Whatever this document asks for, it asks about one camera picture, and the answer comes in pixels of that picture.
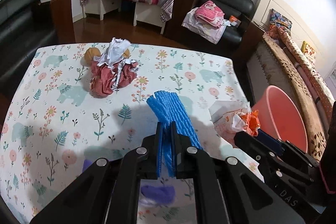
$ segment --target pink blanket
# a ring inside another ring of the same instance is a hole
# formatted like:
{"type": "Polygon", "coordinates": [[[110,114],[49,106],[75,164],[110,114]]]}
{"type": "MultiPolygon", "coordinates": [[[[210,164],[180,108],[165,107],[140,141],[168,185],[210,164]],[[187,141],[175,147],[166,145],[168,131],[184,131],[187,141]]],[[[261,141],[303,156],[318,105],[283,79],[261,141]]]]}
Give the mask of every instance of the pink blanket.
{"type": "Polygon", "coordinates": [[[224,13],[209,0],[196,10],[195,18],[218,29],[223,25],[224,13]]]}

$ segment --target silver screw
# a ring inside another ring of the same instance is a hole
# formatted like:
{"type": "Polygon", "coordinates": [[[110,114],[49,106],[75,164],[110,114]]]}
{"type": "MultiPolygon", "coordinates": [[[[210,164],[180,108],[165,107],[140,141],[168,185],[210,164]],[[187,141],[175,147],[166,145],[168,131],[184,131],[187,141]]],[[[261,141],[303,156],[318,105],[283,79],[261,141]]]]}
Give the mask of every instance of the silver screw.
{"type": "Polygon", "coordinates": [[[98,159],[98,160],[96,161],[96,164],[97,164],[98,166],[100,166],[100,167],[103,167],[103,166],[105,166],[105,165],[107,164],[107,160],[106,160],[106,159],[103,159],[103,158],[98,159]]]}
{"type": "Polygon", "coordinates": [[[136,152],[140,155],[144,155],[147,153],[147,149],[145,147],[139,147],[137,148],[136,152]]]}
{"type": "Polygon", "coordinates": [[[193,146],[189,146],[187,148],[187,152],[190,153],[190,154],[196,154],[197,153],[197,148],[193,147],[193,146]]]}
{"type": "Polygon", "coordinates": [[[227,163],[231,165],[236,165],[238,163],[238,160],[235,157],[229,157],[227,158],[227,163]]]}

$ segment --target bed headboard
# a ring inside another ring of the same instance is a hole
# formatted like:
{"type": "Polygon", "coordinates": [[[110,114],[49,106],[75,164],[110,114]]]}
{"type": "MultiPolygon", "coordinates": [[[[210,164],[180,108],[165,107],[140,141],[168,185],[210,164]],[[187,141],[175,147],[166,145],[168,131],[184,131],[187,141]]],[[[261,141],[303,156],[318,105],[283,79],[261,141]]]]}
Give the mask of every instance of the bed headboard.
{"type": "Polygon", "coordinates": [[[318,72],[320,72],[320,68],[325,65],[326,61],[325,50],[319,39],[302,20],[298,13],[296,13],[293,8],[283,0],[258,0],[256,7],[257,9],[252,21],[263,27],[265,30],[268,30],[271,9],[276,10],[292,22],[291,36],[293,41],[300,48],[302,47],[303,41],[306,41],[316,50],[315,68],[318,72]]]}

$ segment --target baseboard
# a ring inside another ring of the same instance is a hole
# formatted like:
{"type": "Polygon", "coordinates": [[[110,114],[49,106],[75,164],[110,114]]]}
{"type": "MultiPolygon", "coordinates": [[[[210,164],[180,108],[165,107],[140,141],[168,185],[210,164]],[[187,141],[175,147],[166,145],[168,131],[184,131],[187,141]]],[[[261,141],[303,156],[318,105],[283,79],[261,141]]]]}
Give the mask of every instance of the baseboard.
{"type": "Polygon", "coordinates": [[[72,22],[76,22],[82,18],[83,18],[83,13],[80,13],[79,15],[76,15],[72,18],[72,22]]]}

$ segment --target plastic container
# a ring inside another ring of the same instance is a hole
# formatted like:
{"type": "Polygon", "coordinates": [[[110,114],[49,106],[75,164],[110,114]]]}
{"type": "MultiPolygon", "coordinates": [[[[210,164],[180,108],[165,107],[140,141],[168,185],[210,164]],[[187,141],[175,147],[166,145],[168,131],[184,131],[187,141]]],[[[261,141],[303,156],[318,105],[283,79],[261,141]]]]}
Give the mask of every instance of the plastic container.
{"type": "Polygon", "coordinates": [[[307,152],[307,133],[301,115],[280,88],[270,85],[252,110],[259,110],[261,130],[275,139],[289,141],[307,152]]]}

